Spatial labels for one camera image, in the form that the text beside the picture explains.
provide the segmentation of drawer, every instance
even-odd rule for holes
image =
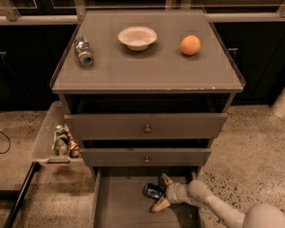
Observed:
[[[203,166],[209,148],[100,148],[82,149],[87,166]]]
[[[151,213],[155,201],[143,195],[148,183],[159,184],[161,174],[106,175],[98,171],[92,208],[93,228],[198,228],[201,227],[199,209],[187,204],[172,204],[159,213]],[[173,181],[187,183],[192,179],[185,172],[170,176]]]
[[[211,139],[219,135],[226,113],[65,115],[82,140]]]

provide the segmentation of cabinet handle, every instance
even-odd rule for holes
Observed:
[[[145,162],[145,163],[150,163],[150,159],[149,159],[148,156],[144,157],[144,162]]]
[[[151,132],[151,128],[149,127],[149,125],[146,125],[146,126],[144,127],[143,132],[146,133],[146,134],[148,134],[148,133]]]

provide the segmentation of dresser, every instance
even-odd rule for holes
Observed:
[[[120,31],[137,26],[158,36],[139,52],[118,40]],[[180,43],[191,34],[199,37],[201,48],[184,56]],[[173,216],[167,211],[156,218],[141,211],[131,217],[128,209],[142,209],[146,197],[141,188],[157,182],[162,172],[182,181],[199,173],[228,106],[244,87],[214,27],[200,9],[89,10],[77,36],[89,42],[94,64],[81,67],[71,45],[53,76],[52,90],[85,164],[97,174],[95,227],[132,227],[137,219],[144,220],[138,227],[155,227],[151,219],[166,220],[162,227],[187,227],[175,220],[180,221],[178,214],[193,217],[191,207],[189,213],[172,210]],[[130,194],[138,201],[112,198]],[[117,202],[123,204],[118,205],[120,226],[114,225]]]

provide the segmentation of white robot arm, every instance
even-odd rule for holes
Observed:
[[[270,204],[257,204],[246,215],[240,213],[223,200],[216,197],[201,180],[189,184],[173,182],[165,174],[165,198],[162,197],[152,208],[153,212],[168,207],[171,203],[186,202],[193,206],[207,206],[228,228],[285,228],[285,215]]]

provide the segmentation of gray tabletop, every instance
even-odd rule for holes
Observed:
[[[132,26],[152,28],[157,41],[144,51],[131,51],[119,42],[118,34]],[[201,48],[184,56],[180,43],[191,34],[199,37]],[[80,35],[90,44],[94,65],[80,67],[72,46],[52,88],[56,93],[240,92],[243,88],[201,10],[90,10]]]

